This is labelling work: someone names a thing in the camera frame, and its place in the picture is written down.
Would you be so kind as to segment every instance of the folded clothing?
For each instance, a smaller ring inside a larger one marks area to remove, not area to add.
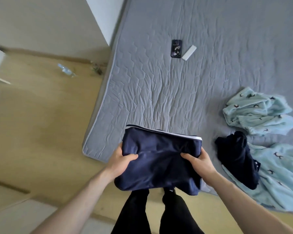
[[[231,98],[223,109],[229,126],[245,129],[251,135],[286,135],[293,128],[292,108],[280,95],[257,93],[246,87]]]
[[[134,153],[139,156],[129,163],[114,183],[123,191],[177,187],[188,195],[197,195],[201,177],[180,153],[199,157],[201,146],[202,139],[197,136],[127,125],[122,154],[126,156]]]
[[[246,187],[256,189],[261,164],[252,158],[246,135],[236,131],[226,138],[218,137],[215,144],[217,157],[223,166]]]
[[[251,155],[261,162],[259,184],[250,190],[225,167],[225,172],[246,194],[266,208],[293,212],[293,146],[276,143],[269,148],[248,144]]]

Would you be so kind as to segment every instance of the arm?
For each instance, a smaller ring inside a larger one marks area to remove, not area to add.
[[[121,175],[137,154],[123,156],[121,143],[114,151],[107,166],[96,174],[63,208],[43,221],[31,234],[77,234],[80,233],[93,211],[105,187]]]
[[[187,153],[181,156],[191,162],[207,185],[215,189],[244,234],[293,234],[291,227],[219,174],[203,148],[199,158]]]

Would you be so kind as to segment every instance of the black garment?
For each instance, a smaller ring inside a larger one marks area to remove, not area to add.
[[[123,137],[123,156],[137,153],[139,157],[129,163],[114,183],[123,191],[177,187],[188,195],[197,195],[201,177],[180,153],[199,157],[201,145],[202,139],[197,136],[127,125]]]
[[[261,164],[252,158],[246,135],[236,131],[227,138],[218,137],[215,144],[218,159],[230,173],[248,188],[256,189]]]
[[[111,234],[151,234],[145,213],[149,190],[131,192]],[[163,196],[165,211],[160,221],[160,234],[204,234],[199,228],[183,198],[173,192]]]

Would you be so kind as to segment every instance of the person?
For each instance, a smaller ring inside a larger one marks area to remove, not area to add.
[[[214,168],[202,148],[199,158],[182,153],[202,179],[215,189],[244,234],[293,234],[293,229],[228,181]],[[114,151],[106,167],[97,173],[64,207],[43,221],[32,234],[77,234],[89,218],[105,187],[121,175],[137,154],[122,156],[121,144]],[[164,188],[165,211],[160,222],[160,234],[204,233],[191,216],[184,200],[174,188]],[[112,230],[112,234],[150,234],[145,213],[149,190],[132,191]]]

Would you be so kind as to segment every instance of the shiny satin garment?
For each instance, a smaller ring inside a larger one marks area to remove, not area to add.
[[[129,163],[114,183],[123,191],[177,187],[188,195],[197,195],[201,177],[180,153],[199,157],[201,145],[202,139],[197,136],[127,125],[122,154],[126,156],[134,153],[139,156]]]

